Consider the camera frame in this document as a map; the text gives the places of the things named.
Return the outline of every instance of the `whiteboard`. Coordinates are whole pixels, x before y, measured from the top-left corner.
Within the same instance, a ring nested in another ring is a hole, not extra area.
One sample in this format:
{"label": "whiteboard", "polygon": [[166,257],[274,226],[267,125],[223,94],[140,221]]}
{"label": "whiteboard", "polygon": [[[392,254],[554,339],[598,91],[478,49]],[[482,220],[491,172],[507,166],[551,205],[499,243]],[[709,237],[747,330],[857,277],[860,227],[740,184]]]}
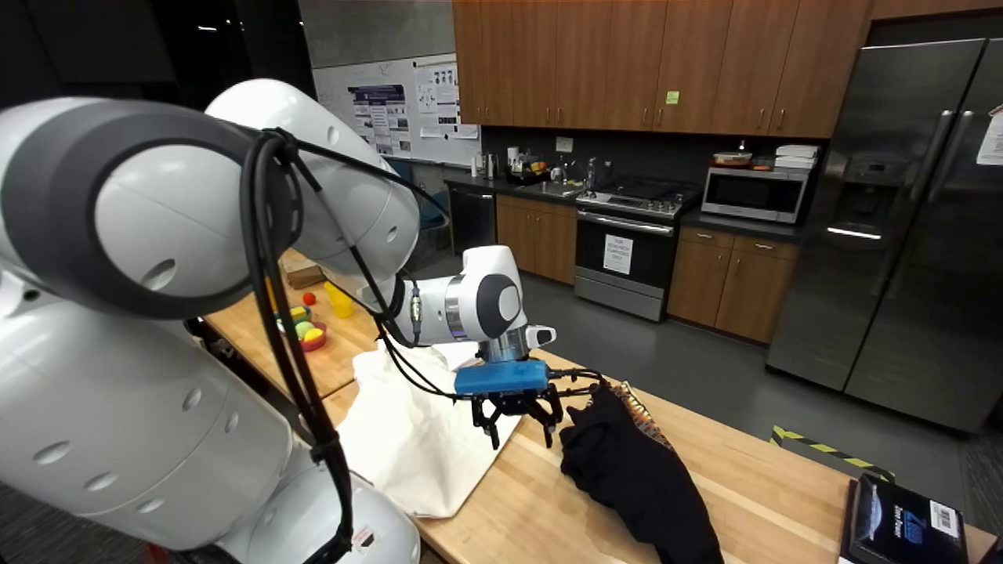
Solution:
{"label": "whiteboard", "polygon": [[[314,84],[317,86],[317,98],[328,111],[337,115],[345,123],[353,125],[356,119],[352,107],[353,97],[348,91],[349,87],[401,84],[404,86],[404,99],[408,114],[408,131],[411,139],[410,160],[469,167],[470,158],[480,151],[479,132],[475,139],[452,138],[448,131],[445,131],[446,137],[422,137],[417,118],[418,95],[414,84],[416,65],[455,62],[455,60],[456,53],[447,53],[315,68],[313,74]],[[460,100],[462,100],[462,96],[463,92],[460,91]]]}

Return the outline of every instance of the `dishwasher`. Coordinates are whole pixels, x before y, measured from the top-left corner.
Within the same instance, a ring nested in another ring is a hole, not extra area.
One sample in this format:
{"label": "dishwasher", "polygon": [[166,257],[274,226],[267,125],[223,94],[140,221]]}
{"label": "dishwasher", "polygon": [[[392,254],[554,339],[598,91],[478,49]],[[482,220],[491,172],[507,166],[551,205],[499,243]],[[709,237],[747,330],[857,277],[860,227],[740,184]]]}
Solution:
{"label": "dishwasher", "polygon": [[457,255],[471,247],[494,245],[494,196],[488,190],[449,187],[452,248]]}

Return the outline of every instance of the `floor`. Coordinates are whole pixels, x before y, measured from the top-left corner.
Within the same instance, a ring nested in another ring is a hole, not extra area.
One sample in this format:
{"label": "floor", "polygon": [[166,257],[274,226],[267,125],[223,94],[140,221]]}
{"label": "floor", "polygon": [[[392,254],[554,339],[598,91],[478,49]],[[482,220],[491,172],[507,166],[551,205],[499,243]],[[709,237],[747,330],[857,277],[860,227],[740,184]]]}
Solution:
{"label": "floor", "polygon": [[[461,268],[448,258],[419,278]],[[865,403],[764,367],[765,349],[676,321],[652,323],[575,297],[563,284],[524,275],[531,323],[557,329],[547,349],[762,440],[794,431],[892,471],[897,483],[962,510],[1003,534],[1003,434],[974,439]],[[784,448],[852,476],[860,471],[792,441]]]}

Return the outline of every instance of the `stove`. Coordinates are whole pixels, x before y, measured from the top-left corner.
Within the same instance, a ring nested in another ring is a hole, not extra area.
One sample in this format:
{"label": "stove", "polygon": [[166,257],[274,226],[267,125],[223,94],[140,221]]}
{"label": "stove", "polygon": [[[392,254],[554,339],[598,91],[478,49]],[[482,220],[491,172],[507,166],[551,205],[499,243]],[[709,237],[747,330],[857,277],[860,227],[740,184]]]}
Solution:
{"label": "stove", "polygon": [[580,206],[674,220],[697,204],[700,188],[686,183],[623,177],[579,195]]}
{"label": "stove", "polygon": [[576,200],[575,295],[661,321],[675,263],[679,216],[702,190],[622,177]]}

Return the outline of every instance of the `microwave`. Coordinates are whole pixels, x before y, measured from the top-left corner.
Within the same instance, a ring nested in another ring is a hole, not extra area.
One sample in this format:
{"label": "microwave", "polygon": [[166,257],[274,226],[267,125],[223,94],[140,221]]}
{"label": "microwave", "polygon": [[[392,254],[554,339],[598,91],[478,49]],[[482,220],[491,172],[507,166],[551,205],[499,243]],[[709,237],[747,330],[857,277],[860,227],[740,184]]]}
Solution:
{"label": "microwave", "polygon": [[810,171],[749,171],[711,167],[700,210],[778,223],[796,223]]}

